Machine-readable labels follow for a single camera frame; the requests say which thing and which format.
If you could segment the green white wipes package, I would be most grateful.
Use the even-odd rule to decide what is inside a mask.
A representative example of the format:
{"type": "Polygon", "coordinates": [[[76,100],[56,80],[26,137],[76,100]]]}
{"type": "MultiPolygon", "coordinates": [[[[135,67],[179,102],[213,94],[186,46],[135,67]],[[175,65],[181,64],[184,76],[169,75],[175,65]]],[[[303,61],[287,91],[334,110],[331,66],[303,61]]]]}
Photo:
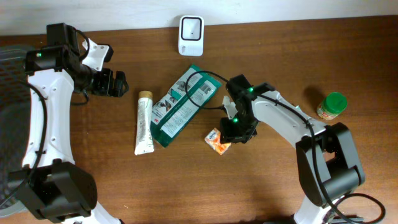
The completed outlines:
{"type": "Polygon", "coordinates": [[[191,65],[152,107],[150,131],[154,140],[167,147],[220,86],[218,80],[191,65]]]}

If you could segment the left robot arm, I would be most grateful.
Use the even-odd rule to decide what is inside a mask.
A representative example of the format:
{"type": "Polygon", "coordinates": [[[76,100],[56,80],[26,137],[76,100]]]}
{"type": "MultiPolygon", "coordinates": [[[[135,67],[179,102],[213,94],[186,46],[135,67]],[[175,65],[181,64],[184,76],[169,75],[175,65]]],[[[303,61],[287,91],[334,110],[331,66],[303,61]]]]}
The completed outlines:
{"type": "Polygon", "coordinates": [[[30,90],[29,140],[22,168],[9,174],[16,199],[39,220],[119,223],[98,201],[93,176],[75,165],[70,144],[72,95],[120,97],[123,72],[104,68],[113,49],[68,24],[47,26],[47,44],[25,56],[23,85],[30,90]]]}

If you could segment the white cream tube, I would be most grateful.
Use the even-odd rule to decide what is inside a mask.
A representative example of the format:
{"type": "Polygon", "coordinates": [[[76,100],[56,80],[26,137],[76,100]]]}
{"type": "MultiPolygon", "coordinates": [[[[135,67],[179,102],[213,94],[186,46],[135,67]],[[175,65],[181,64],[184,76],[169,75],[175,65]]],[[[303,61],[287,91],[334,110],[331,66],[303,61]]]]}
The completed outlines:
{"type": "Polygon", "coordinates": [[[154,152],[154,143],[150,131],[152,116],[153,94],[150,91],[140,91],[137,104],[137,131],[136,146],[134,153],[136,156],[154,152]]]}

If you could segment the orange tissue pack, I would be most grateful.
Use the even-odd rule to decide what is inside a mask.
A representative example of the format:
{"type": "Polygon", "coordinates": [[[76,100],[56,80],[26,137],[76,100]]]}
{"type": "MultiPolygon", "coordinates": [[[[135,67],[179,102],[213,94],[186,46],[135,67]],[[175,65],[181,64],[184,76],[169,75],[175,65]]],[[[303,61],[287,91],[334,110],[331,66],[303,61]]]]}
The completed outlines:
{"type": "Polygon", "coordinates": [[[231,143],[221,143],[221,132],[213,128],[205,137],[205,142],[219,155],[223,155],[230,147],[231,143]]]}

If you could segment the green lid jar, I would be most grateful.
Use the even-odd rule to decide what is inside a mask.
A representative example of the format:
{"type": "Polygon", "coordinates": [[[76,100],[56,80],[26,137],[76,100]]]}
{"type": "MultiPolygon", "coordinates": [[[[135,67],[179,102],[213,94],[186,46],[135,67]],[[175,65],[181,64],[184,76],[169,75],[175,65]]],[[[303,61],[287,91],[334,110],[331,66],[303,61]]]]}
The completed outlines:
{"type": "Polygon", "coordinates": [[[317,115],[325,120],[332,120],[340,115],[348,102],[342,93],[330,93],[317,107],[317,115]]]}

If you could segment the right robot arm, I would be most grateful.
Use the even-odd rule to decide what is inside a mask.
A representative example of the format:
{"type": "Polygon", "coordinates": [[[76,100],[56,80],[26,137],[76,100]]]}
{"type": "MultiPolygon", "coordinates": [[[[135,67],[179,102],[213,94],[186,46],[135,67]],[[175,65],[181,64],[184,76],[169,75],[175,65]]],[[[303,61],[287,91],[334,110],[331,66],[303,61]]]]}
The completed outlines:
{"type": "Polygon", "coordinates": [[[244,75],[226,83],[227,118],[220,122],[222,143],[246,143],[265,123],[295,149],[305,194],[291,223],[329,223],[337,206],[364,183],[365,174],[347,126],[327,125],[287,102],[267,83],[251,85],[244,75]]]}

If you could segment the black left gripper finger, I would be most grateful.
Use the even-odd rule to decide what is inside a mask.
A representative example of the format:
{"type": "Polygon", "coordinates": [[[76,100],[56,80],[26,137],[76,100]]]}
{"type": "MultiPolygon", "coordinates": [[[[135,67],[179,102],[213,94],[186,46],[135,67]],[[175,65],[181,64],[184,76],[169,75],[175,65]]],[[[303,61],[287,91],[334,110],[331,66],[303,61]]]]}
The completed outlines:
{"type": "Polygon", "coordinates": [[[129,85],[127,83],[116,83],[113,88],[114,97],[122,97],[126,92],[129,91],[129,85]]]}
{"type": "Polygon", "coordinates": [[[115,85],[124,85],[126,83],[126,76],[125,73],[122,71],[116,72],[116,77],[114,79],[115,85]]]}

